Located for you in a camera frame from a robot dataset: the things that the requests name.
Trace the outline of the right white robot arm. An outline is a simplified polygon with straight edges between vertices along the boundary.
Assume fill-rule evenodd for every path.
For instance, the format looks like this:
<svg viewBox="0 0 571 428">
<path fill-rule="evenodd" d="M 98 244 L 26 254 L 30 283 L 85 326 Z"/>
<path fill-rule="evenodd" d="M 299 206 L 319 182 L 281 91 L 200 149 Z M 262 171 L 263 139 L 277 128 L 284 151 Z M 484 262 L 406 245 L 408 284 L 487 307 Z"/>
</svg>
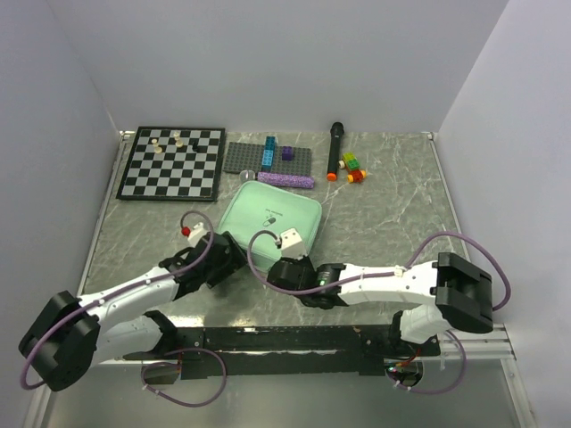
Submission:
<svg viewBox="0 0 571 428">
<path fill-rule="evenodd" d="M 412 304 L 393 317 L 389 343 L 409 355 L 420 344 L 449 329 L 484 334 L 493 329 L 492 278 L 455 253 L 413 267 L 361 267 L 281 259 L 267 281 L 310 308 L 331 309 L 372 302 Z"/>
</svg>

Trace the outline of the mint green medicine case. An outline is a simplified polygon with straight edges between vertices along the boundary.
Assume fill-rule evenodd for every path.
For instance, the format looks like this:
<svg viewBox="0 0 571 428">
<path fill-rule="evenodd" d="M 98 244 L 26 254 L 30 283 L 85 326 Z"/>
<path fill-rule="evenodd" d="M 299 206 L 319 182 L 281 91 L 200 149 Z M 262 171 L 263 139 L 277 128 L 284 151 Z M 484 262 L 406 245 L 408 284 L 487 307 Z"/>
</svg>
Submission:
<svg viewBox="0 0 571 428">
<path fill-rule="evenodd" d="M 309 197 L 250 181 L 237 190 L 217 232 L 229 232 L 246 250 L 252 236 L 261 230 L 280 235 L 294 228 L 309 250 L 315 241 L 321 215 L 321 204 Z"/>
</svg>

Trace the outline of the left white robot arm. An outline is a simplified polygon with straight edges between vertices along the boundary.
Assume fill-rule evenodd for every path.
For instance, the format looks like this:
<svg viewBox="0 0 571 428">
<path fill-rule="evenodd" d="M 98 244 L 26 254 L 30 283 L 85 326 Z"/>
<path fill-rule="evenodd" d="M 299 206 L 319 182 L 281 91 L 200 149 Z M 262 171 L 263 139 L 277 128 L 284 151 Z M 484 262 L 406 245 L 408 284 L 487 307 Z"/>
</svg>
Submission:
<svg viewBox="0 0 571 428">
<path fill-rule="evenodd" d="M 157 306 L 213 287 L 247 263 L 229 232 L 205 234 L 147 273 L 80 298 L 55 294 L 18 346 L 52 391 L 62 391 L 101 362 L 144 353 L 166 358 L 181 344 Z"/>
</svg>

